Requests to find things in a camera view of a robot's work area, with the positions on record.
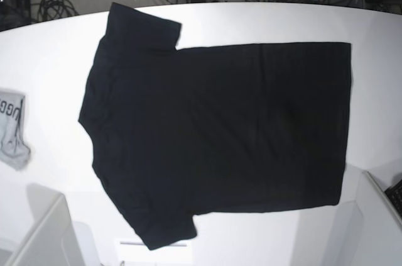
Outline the white bin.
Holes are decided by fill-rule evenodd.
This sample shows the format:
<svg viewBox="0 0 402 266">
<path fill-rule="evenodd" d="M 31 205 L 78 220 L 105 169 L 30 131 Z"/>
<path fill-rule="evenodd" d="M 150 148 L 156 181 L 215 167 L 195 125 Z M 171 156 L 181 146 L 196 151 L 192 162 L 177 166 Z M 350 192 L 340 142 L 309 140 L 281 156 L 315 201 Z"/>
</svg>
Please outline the white bin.
<svg viewBox="0 0 402 266">
<path fill-rule="evenodd" d="M 319 265 L 401 265 L 401 218 L 368 172 L 341 204 Z"/>
<path fill-rule="evenodd" d="M 74 221 L 65 194 L 10 185 L 1 200 L 1 265 L 100 265 L 90 227 Z"/>
</svg>

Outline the white bin left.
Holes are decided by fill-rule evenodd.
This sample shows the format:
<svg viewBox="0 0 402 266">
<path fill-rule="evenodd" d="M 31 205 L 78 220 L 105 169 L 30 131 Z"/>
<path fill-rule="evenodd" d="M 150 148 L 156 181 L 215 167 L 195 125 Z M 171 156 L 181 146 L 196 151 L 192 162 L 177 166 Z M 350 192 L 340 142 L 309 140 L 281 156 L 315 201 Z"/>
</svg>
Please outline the white bin left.
<svg viewBox="0 0 402 266">
<path fill-rule="evenodd" d="M 10 185 L 1 200 L 1 265 L 100 265 L 90 227 L 74 221 L 65 194 Z"/>
</svg>

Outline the grey folded garment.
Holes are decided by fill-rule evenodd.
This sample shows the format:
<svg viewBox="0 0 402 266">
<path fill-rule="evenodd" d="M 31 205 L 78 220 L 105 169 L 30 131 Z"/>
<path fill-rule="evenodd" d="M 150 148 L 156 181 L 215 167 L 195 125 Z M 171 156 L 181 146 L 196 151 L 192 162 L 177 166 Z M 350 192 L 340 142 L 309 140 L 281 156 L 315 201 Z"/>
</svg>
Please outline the grey folded garment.
<svg viewBox="0 0 402 266">
<path fill-rule="evenodd" d="M 25 96 L 1 90 L 1 161 L 14 170 L 23 170 L 31 150 L 23 141 Z"/>
</svg>

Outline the black T-shirt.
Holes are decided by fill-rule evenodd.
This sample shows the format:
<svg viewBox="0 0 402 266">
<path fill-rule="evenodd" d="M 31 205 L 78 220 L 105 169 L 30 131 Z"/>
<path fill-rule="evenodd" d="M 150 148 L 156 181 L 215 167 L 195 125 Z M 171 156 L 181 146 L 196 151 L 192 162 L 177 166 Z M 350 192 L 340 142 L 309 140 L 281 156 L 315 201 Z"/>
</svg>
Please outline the black T-shirt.
<svg viewBox="0 0 402 266">
<path fill-rule="evenodd" d="M 106 194 L 150 250 L 195 215 L 340 201 L 351 45 L 177 49 L 181 24 L 113 4 L 79 123 Z"/>
</svg>

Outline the black keyboard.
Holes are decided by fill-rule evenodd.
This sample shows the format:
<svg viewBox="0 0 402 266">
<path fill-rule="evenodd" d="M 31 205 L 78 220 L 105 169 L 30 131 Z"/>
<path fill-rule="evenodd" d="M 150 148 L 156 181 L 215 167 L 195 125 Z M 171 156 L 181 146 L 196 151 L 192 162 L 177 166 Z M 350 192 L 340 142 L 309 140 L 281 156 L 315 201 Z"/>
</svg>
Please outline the black keyboard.
<svg viewBox="0 0 402 266">
<path fill-rule="evenodd" d="M 402 216 L 402 180 L 395 186 L 388 188 L 385 191 L 385 195 L 388 197 L 398 214 Z"/>
</svg>

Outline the white bin right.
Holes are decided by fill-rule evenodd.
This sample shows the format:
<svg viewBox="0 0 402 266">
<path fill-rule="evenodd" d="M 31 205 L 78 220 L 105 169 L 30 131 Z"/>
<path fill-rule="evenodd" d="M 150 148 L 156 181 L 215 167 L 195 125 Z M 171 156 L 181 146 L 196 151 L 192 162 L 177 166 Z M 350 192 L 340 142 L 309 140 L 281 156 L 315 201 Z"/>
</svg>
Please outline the white bin right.
<svg viewBox="0 0 402 266">
<path fill-rule="evenodd" d="M 341 204 L 319 265 L 401 265 L 401 218 L 368 172 Z"/>
</svg>

